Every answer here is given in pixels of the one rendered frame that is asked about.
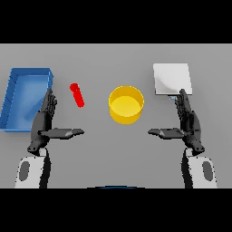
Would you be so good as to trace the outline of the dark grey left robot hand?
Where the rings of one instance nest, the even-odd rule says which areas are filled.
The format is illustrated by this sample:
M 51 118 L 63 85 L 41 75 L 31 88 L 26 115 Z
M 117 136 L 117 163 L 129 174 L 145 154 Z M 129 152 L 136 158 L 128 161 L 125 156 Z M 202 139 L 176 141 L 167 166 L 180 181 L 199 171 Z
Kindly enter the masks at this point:
M 48 89 L 43 98 L 41 109 L 35 114 L 31 128 L 31 143 L 27 151 L 39 156 L 39 150 L 47 146 L 50 139 L 69 140 L 77 135 L 83 135 L 82 129 L 52 128 L 53 116 L 57 100 L 53 91 Z

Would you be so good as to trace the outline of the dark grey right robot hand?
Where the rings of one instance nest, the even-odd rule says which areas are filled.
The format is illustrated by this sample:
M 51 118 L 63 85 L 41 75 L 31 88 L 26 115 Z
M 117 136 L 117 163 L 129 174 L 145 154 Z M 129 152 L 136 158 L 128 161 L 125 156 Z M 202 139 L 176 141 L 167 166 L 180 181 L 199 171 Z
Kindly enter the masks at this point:
M 189 97 L 184 89 L 179 91 L 175 99 L 179 116 L 179 127 L 172 129 L 150 129 L 148 134 L 163 140 L 180 139 L 187 148 L 192 149 L 194 156 L 205 151 L 201 143 L 201 126 L 197 114 L 191 109 Z

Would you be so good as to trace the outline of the red beaker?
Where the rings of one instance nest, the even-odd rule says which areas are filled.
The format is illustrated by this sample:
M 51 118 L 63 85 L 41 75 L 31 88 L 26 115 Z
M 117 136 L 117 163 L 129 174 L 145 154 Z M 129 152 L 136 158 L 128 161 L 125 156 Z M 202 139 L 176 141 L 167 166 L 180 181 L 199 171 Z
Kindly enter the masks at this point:
M 79 108 L 82 108 L 84 106 L 84 100 L 82 97 L 82 92 L 79 87 L 78 83 L 72 83 L 70 85 L 70 90 L 72 92 L 72 96 L 75 99 L 75 102 Z

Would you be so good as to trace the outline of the pale square measuring scale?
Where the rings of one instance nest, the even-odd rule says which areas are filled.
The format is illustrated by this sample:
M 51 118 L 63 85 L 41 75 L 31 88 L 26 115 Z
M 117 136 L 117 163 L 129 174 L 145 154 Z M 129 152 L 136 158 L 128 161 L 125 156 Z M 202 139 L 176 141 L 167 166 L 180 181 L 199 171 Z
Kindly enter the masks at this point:
M 153 72 L 156 95 L 175 96 L 181 89 L 184 89 L 187 95 L 192 94 L 187 63 L 154 63 Z

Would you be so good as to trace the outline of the yellow bowl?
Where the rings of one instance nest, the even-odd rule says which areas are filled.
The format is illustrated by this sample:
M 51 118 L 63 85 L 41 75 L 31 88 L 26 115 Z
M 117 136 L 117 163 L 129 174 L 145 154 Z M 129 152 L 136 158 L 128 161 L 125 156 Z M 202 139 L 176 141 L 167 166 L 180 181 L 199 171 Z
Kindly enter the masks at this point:
M 109 96 L 109 114 L 117 123 L 130 125 L 139 119 L 144 102 L 139 89 L 129 85 L 119 86 Z

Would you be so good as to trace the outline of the blue tray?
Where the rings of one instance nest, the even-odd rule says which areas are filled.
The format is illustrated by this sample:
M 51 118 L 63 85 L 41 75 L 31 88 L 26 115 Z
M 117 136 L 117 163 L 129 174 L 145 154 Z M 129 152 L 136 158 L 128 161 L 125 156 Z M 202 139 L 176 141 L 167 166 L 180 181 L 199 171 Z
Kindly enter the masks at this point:
M 0 131 L 30 132 L 44 95 L 52 87 L 50 68 L 12 68 L 0 112 Z

